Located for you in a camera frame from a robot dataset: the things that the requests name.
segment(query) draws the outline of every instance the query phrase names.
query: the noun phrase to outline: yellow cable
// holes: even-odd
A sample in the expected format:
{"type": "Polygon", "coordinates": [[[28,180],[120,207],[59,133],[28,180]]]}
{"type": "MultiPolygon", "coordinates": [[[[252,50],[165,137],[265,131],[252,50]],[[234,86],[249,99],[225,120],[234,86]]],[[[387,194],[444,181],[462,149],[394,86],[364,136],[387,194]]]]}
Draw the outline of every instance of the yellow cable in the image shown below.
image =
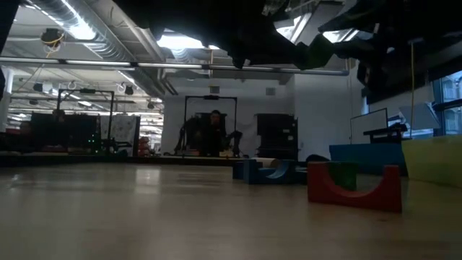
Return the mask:
{"type": "Polygon", "coordinates": [[[58,38],[58,39],[56,39],[56,40],[52,40],[51,42],[45,42],[45,41],[42,40],[42,43],[45,43],[45,44],[57,43],[57,42],[59,42],[63,37],[64,37],[64,34],[62,34],[60,38],[58,38]]]}
{"type": "Polygon", "coordinates": [[[414,125],[414,88],[415,88],[415,78],[414,78],[414,43],[411,43],[411,130],[409,136],[412,139],[412,126],[414,125]]]}

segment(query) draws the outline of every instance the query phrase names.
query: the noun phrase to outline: pipe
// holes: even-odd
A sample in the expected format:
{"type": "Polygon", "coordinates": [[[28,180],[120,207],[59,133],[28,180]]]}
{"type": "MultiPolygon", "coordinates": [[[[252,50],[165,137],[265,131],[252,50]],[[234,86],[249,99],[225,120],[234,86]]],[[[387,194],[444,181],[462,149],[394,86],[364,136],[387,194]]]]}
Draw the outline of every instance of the pipe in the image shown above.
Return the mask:
{"type": "Polygon", "coordinates": [[[69,65],[80,66],[111,66],[113,68],[161,68],[161,69],[212,69],[221,71],[237,71],[237,72],[271,72],[284,74],[307,74],[307,75],[326,75],[326,76],[348,76],[347,70],[323,70],[323,69],[307,69],[301,71],[296,68],[281,68],[281,67],[265,67],[265,66],[244,66],[242,69],[237,69],[231,65],[221,64],[174,64],[166,62],[127,62],[127,61],[80,61],[80,60],[64,60],[56,58],[17,58],[17,57],[0,57],[0,62],[8,65],[27,64],[37,66],[41,64],[58,64],[60,67],[69,65]]]}
{"type": "MultiPolygon", "coordinates": [[[[108,26],[82,0],[27,0],[78,40],[94,40],[105,44],[85,44],[103,60],[134,61],[135,57],[108,26]]],[[[163,96],[164,89],[141,70],[126,72],[150,96],[163,96]]]]}
{"type": "MultiPolygon", "coordinates": [[[[30,37],[30,36],[20,36],[20,35],[13,35],[13,36],[9,36],[7,39],[7,41],[41,41],[42,39],[40,39],[39,37],[30,37]]],[[[94,40],[70,40],[70,39],[65,39],[62,41],[63,43],[66,43],[66,44],[106,44],[104,42],[97,42],[97,41],[94,41],[94,40]]]]}

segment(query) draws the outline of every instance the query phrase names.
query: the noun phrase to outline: white wall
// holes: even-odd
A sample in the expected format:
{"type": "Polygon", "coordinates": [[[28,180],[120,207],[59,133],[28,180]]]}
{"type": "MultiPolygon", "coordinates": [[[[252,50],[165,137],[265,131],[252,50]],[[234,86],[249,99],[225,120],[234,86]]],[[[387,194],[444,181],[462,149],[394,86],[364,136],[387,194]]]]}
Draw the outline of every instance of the white wall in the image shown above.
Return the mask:
{"type": "Polygon", "coordinates": [[[330,157],[329,145],[350,143],[350,118],[360,115],[362,108],[362,85],[356,80],[356,69],[350,75],[351,79],[295,75],[299,160],[311,154],[330,157]]]}
{"type": "MultiPolygon", "coordinates": [[[[414,104],[423,102],[433,102],[433,87],[431,85],[423,86],[414,91],[414,104]]],[[[377,111],[382,108],[388,109],[388,117],[396,116],[399,113],[399,107],[411,105],[411,92],[405,92],[395,97],[388,98],[369,105],[369,111],[377,111]]]]}
{"type": "MultiPolygon", "coordinates": [[[[209,95],[210,82],[195,80],[184,82],[180,90],[182,95],[209,95]]],[[[243,132],[240,149],[244,154],[254,156],[255,149],[259,146],[257,138],[257,124],[254,117],[257,113],[286,113],[293,114],[293,97],[285,86],[280,86],[277,81],[269,80],[221,80],[212,84],[220,86],[220,96],[237,97],[237,130],[243,132]],[[276,96],[265,96],[266,87],[276,87],[276,96]]],[[[163,152],[172,153],[178,142],[179,131],[183,125],[184,96],[167,97],[164,100],[164,128],[162,132],[163,152]]],[[[227,116],[227,132],[234,129],[234,103],[230,100],[201,100],[191,99],[188,101],[187,118],[198,112],[211,112],[217,109],[227,116]]]]}

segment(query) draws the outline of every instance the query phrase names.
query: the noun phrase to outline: blue foam block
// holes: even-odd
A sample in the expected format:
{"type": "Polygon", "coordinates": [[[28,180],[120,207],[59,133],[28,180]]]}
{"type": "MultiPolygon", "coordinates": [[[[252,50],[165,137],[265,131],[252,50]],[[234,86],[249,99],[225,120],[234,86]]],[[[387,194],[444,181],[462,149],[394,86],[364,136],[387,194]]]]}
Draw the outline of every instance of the blue foam block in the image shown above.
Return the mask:
{"type": "Polygon", "coordinates": [[[288,184],[294,183],[294,163],[283,160],[276,168],[258,169],[256,160],[244,161],[244,181],[247,184],[288,184]]]}

